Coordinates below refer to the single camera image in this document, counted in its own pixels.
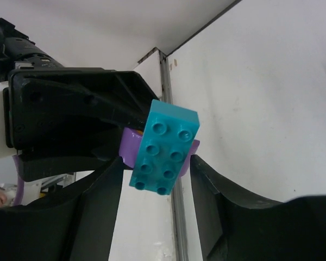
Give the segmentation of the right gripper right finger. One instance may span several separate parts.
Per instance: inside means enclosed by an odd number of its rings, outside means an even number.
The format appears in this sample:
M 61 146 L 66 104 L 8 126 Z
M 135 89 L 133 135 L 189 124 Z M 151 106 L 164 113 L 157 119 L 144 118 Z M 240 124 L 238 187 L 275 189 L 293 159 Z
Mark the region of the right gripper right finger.
M 190 177 L 204 260 L 326 260 L 326 195 L 271 200 L 197 155 Z

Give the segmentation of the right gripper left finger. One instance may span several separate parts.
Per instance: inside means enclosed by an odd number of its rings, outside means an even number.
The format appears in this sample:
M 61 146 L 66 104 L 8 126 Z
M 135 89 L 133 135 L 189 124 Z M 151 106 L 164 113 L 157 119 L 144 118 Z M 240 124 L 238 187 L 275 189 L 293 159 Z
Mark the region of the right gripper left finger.
M 108 260 L 123 182 L 117 157 L 73 184 L 0 209 L 0 260 Z

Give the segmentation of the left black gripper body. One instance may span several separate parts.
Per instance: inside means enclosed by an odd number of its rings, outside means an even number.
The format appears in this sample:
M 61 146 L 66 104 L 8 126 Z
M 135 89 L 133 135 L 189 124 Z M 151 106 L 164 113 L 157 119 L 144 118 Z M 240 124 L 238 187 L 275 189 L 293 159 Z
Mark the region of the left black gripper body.
M 141 129 L 141 75 L 101 68 L 15 69 L 3 91 L 5 142 L 45 148 Z

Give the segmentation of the teal long lego brick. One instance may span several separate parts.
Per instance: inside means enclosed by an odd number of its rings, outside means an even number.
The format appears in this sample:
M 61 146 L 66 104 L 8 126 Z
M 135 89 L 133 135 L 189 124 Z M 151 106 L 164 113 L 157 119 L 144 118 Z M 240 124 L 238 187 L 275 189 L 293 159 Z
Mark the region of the teal long lego brick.
M 199 126 L 196 111 L 152 100 L 129 185 L 169 195 Z

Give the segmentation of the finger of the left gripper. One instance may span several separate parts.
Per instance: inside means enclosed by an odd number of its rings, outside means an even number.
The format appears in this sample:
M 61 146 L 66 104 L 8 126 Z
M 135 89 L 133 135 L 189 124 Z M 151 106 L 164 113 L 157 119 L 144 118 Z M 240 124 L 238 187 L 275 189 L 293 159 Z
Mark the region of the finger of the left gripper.
M 32 71 L 22 75 L 21 100 L 48 114 L 84 116 L 144 129 L 157 95 L 134 71 Z
M 76 141 L 35 148 L 15 157 L 18 175 L 32 182 L 56 175 L 90 171 L 119 156 L 123 128 L 115 127 Z

